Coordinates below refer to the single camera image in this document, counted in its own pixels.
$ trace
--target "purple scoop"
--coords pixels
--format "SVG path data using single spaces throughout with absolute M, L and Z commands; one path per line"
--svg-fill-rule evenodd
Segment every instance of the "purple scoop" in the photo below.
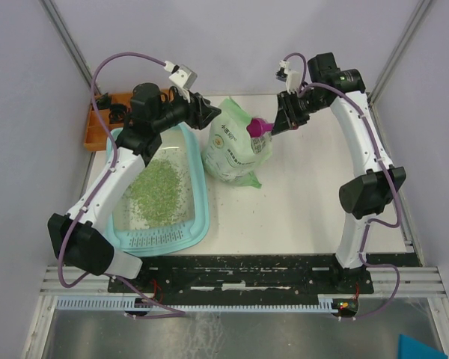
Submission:
M 265 120 L 259 117 L 255 117 L 251 120 L 246 127 L 251 138 L 261 137 L 266 132 L 270 132 L 274 123 L 267 123 Z

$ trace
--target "plastic bag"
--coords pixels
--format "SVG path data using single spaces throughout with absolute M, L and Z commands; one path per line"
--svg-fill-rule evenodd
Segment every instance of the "plastic bag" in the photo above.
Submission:
M 219 108 L 222 113 L 212 121 L 208 145 L 201 154 L 204 168 L 224 182 L 261 188 L 253 171 L 272 155 L 270 133 L 251 138 L 246 126 L 252 116 L 231 98 Z

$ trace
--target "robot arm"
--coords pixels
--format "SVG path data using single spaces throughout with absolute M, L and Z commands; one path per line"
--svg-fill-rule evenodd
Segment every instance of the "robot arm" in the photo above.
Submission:
M 276 73 L 277 77 L 287 80 L 288 67 Z M 370 119 L 364 82 L 357 70 L 341 71 L 332 53 L 321 54 L 308 62 L 313 83 L 331 86 L 345 93 Z M 404 168 L 395 168 L 377 135 L 372 121 L 371 132 L 379 148 L 376 157 L 370 134 L 356 110 L 345 100 L 325 88 L 313 88 L 300 93 L 296 86 L 288 86 L 287 91 L 278 94 L 278 113 L 272 134 L 277 135 L 290 129 L 297 129 L 308 122 L 310 114 L 323 108 L 331 108 L 346 138 L 351 152 L 355 179 L 342 185 L 339 191 L 340 204 L 346 212 L 343 236 L 336 252 L 336 259 L 342 269 L 362 267 L 359 254 L 365 257 L 366 248 L 361 248 L 364 229 L 371 218 L 378 218 L 386 205 L 392 201 L 389 184 L 382 172 L 382 162 L 399 190 L 406 178 Z
M 116 140 L 116 162 L 108 160 L 94 184 L 66 215 L 55 213 L 49 219 L 49 233 L 57 258 L 67 232 L 73 227 L 64 254 L 67 265 L 94 275 L 136 277 L 142 261 L 108 243 L 103 236 L 106 221 L 126 188 L 150 163 L 162 143 L 161 132 L 183 121 L 193 129 L 203 129 L 221 113 L 199 93 L 189 91 L 196 77 L 191 70 L 169 67 L 170 79 L 178 87 L 170 88 L 169 95 L 161 93 L 159 87 L 151 83 L 135 87 L 130 100 L 131 112 Z

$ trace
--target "wall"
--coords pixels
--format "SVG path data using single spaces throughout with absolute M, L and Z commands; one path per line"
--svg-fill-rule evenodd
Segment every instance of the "wall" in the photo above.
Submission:
M 92 70 L 122 51 L 144 52 L 198 73 L 205 94 L 276 93 L 279 61 L 290 52 L 334 52 L 374 86 L 418 0 L 55 0 Z M 302 68 L 298 60 L 294 67 Z M 120 59 L 100 75 L 104 91 L 139 82 L 167 86 L 166 73 Z
M 0 1 L 0 358 L 18 358 L 52 249 L 79 195 L 88 91 L 40 3 Z
M 378 104 L 427 264 L 449 295 L 449 0 L 436 1 Z

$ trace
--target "gray floor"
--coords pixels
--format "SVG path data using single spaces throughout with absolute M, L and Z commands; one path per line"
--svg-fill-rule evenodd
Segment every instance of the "gray floor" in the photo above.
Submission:
M 363 312 L 381 301 L 361 299 Z M 43 358 L 395 359 L 399 334 L 441 349 L 425 299 L 399 299 L 378 316 L 193 313 L 137 320 L 119 312 L 56 310 Z

